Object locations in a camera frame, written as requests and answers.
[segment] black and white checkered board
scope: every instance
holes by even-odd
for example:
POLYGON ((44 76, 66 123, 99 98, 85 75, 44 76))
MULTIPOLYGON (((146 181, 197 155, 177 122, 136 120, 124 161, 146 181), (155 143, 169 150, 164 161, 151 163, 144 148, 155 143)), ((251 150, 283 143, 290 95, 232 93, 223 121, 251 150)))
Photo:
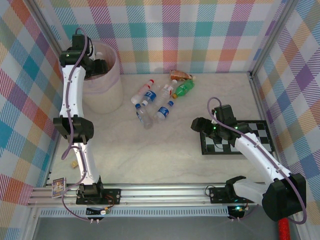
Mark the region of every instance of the black and white checkered board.
MULTIPOLYGON (((265 120, 240 120, 238 123, 247 123, 257 136, 258 140, 270 153, 275 151, 270 131, 265 120)), ((229 155, 241 154, 235 147, 228 144, 228 141, 214 142, 205 133, 200 133, 202 155, 229 155)))

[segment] water bottle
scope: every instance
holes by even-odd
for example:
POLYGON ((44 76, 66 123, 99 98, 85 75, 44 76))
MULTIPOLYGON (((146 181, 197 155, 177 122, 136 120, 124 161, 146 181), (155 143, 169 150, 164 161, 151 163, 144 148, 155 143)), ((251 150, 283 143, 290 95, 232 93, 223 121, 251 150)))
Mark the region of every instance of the water bottle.
POLYGON ((160 108, 171 96, 174 91, 174 87, 177 84, 177 80, 172 80, 171 84, 164 85, 158 94, 158 97, 154 101, 154 105, 160 108))
POLYGON ((133 104, 138 104, 141 102, 142 98, 146 94, 146 92, 151 88, 151 86, 155 83, 153 79, 150 79, 146 84, 144 84, 138 91, 136 95, 131 98, 131 102, 133 104))
POLYGON ((143 124, 144 129, 150 129, 153 125, 153 121, 149 114, 147 113, 147 110, 145 106, 141 106, 139 103, 135 105, 136 109, 136 115, 138 116, 140 122, 143 124))
POLYGON ((152 103, 156 99, 159 89, 160 85, 153 85, 152 89, 147 91, 143 96, 142 104, 147 106, 148 104, 152 103))
POLYGON ((160 109, 154 115, 154 120, 161 123, 169 114, 169 109, 174 105, 173 101, 169 101, 165 106, 160 107, 160 109))
POLYGON ((180 86, 178 86, 175 90, 175 93, 172 95, 173 99, 176 99, 177 97, 182 97, 187 94, 191 89, 193 89, 195 86, 195 83, 192 79, 188 79, 184 81, 180 86))

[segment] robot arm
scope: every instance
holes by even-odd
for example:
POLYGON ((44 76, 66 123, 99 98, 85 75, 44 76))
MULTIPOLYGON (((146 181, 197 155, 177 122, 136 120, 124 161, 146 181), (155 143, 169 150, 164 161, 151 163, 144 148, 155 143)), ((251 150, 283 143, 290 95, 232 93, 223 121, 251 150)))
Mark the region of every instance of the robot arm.
POLYGON ((82 97, 84 80, 91 76, 106 74, 108 67, 105 60, 95 59, 95 47, 88 37, 87 42, 85 54, 72 73, 68 91, 69 76, 84 50, 85 36, 74 34, 72 36, 72 47, 63 51, 59 57, 63 73, 63 101, 59 117, 53 119, 53 124, 69 143, 72 141, 72 147, 78 147, 74 148, 74 151, 81 177, 85 174, 85 178, 79 186, 79 193, 83 199, 90 198, 91 203, 94 203, 94 199, 96 199, 98 203, 99 199, 104 197, 102 194, 103 184, 91 150, 94 125, 84 118, 82 97), (70 113, 72 126, 70 126, 67 111, 70 113), (71 139, 71 128, 73 128, 73 139, 71 139), (80 151, 83 153, 85 166, 83 166, 80 151))
POLYGON ((278 221, 302 210, 302 206, 293 188, 285 177, 279 173, 281 170, 297 188, 304 205, 306 205, 306 180, 300 174, 292 174, 282 166, 259 142, 257 136, 248 124, 238 123, 233 115, 230 105, 223 105, 212 110, 217 120, 228 127, 232 127, 243 133, 252 141, 242 135, 227 129, 213 121, 203 117, 196 118, 191 128, 196 132, 204 132, 214 141, 225 139, 233 147, 236 147, 259 171, 265 184, 252 182, 244 176, 234 177, 226 181, 225 189, 228 198, 232 201, 238 198, 246 198, 262 205, 265 213, 273 221, 278 221))

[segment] white trash can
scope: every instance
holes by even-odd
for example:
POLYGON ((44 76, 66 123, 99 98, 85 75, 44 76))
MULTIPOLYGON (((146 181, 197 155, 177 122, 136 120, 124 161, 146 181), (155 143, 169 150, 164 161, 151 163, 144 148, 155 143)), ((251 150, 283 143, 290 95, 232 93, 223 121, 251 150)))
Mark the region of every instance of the white trash can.
POLYGON ((96 59, 104 59, 108 73, 85 79, 83 83, 84 102, 97 114, 108 114, 119 108, 124 99, 120 79, 120 67, 117 53, 101 41, 92 41, 96 50, 96 59))

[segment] white floor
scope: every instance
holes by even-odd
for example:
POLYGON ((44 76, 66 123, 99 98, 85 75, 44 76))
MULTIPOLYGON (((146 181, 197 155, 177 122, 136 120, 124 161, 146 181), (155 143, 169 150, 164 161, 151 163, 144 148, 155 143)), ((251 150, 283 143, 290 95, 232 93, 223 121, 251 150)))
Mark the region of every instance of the white floor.
MULTIPOLYGON (((112 113, 100 115, 83 106, 85 117, 94 124, 91 141, 103 183, 221 183, 239 175, 263 181, 242 155, 203 156, 199 133, 190 128, 195 118, 210 118, 207 100, 212 96, 230 104, 238 120, 259 120, 245 73, 197 74, 194 88, 176 99, 166 121, 145 130, 130 98, 149 79, 165 84, 169 75, 122 75, 123 103, 112 113)), ((60 177, 66 177, 68 183, 80 179, 79 168, 71 167, 74 153, 61 160, 67 145, 65 139, 59 143, 48 183, 60 177)))

